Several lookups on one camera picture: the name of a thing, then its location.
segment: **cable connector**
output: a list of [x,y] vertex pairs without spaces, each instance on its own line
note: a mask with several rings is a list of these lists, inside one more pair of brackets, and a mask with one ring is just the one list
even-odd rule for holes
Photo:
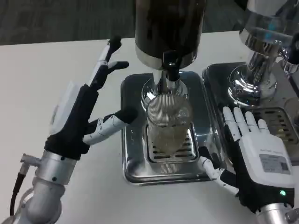
[[14,183],[13,195],[11,196],[11,200],[10,200],[10,208],[9,208],[10,216],[14,215],[15,199],[21,189],[22,183],[29,170],[29,167],[30,166],[38,167],[41,164],[41,159],[31,155],[23,154],[20,162],[22,163],[22,166],[20,168],[20,171],[18,172],[17,179]]

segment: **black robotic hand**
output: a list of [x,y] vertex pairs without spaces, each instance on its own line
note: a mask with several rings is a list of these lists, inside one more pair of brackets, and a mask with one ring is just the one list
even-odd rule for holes
[[[128,67],[128,62],[112,62],[108,63],[111,55],[121,46],[121,38],[115,37],[111,39],[103,50],[97,65],[95,66],[89,84],[77,86],[71,83],[57,106],[53,116],[51,135],[45,143],[45,150],[58,154],[62,157],[79,160],[81,154],[86,154],[90,144],[84,142],[84,136],[96,131],[96,123],[88,123],[94,105],[98,98],[98,90],[101,89],[107,79],[108,74],[114,70],[124,69]],[[132,122],[137,117],[134,108],[120,110],[110,117],[118,122],[118,126],[114,127],[112,122],[110,125],[114,127],[113,134]]]

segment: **drip tray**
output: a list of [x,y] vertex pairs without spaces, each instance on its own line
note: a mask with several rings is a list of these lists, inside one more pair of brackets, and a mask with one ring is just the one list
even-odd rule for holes
[[141,104],[143,85],[152,74],[128,76],[121,84],[121,108],[132,106],[138,110],[137,119],[122,130],[123,173],[138,185],[208,181],[199,162],[199,146],[206,146],[222,166],[225,166],[223,146],[216,131],[216,120],[210,117],[202,79],[194,72],[180,72],[188,89],[194,117],[184,145],[173,154],[162,153],[148,140],[147,119]]
[[193,142],[194,135],[191,133],[191,128],[188,129],[183,146],[172,154],[161,152],[156,146],[153,145],[152,141],[148,138],[148,126],[146,126],[146,142],[147,142],[147,153],[149,162],[152,163],[180,163],[180,162],[192,162],[197,156],[195,143]]
[[264,119],[270,133],[281,138],[286,147],[298,144],[297,134],[283,108],[257,108],[252,113],[257,121]]

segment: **robotic hand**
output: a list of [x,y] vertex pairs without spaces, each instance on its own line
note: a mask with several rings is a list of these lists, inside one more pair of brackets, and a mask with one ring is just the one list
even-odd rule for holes
[[235,174],[216,167],[206,147],[199,149],[200,162],[212,181],[237,196],[256,214],[259,224],[291,224],[299,218],[294,207],[292,165],[283,141],[271,135],[264,120],[258,125],[251,112],[244,116],[223,108],[226,137]]
[[[89,147],[99,143],[131,124],[137,117],[134,108],[125,108],[104,119],[88,123],[108,74],[128,67],[128,62],[108,63],[111,55],[121,46],[121,38],[111,39],[103,50],[88,84],[79,86],[71,82],[54,110],[50,136],[45,143],[41,159],[24,154],[22,167],[13,190],[10,217],[4,224],[55,223],[61,214],[60,198],[65,192],[76,162]],[[26,191],[16,214],[14,202],[30,166],[37,167],[33,188]]]

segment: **chrome dispenser base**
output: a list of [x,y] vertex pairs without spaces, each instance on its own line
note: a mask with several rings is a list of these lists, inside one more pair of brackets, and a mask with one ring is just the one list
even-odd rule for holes
[[[222,120],[222,108],[224,106],[241,106],[231,95],[229,78],[232,71],[242,64],[244,63],[213,64],[202,74],[207,96],[213,108],[213,117],[218,119],[220,126],[224,124]],[[247,106],[246,109],[253,110],[268,118],[273,117],[267,121],[273,121],[272,124],[268,124],[270,132],[282,138],[292,165],[297,166],[299,165],[299,137],[294,128],[293,119],[295,115],[298,115],[299,103],[296,105],[288,102],[292,100],[297,102],[298,98],[278,63],[274,63],[272,73],[277,81],[273,97],[257,102],[256,106]]]
[[269,79],[264,80],[259,85],[246,83],[243,79],[246,72],[246,65],[236,67],[229,76],[229,94],[231,98],[240,106],[256,106],[260,101],[269,100],[273,97],[277,86],[273,73],[269,74]]
[[128,76],[121,85],[121,107],[135,107],[138,118],[122,131],[123,172],[134,184],[208,181],[199,163],[199,146],[206,146],[215,160],[225,166],[222,142],[216,130],[217,121],[210,117],[202,79],[194,72],[180,72],[188,89],[194,118],[186,136],[185,146],[174,154],[156,152],[147,141],[147,121],[142,106],[142,88],[152,74]]

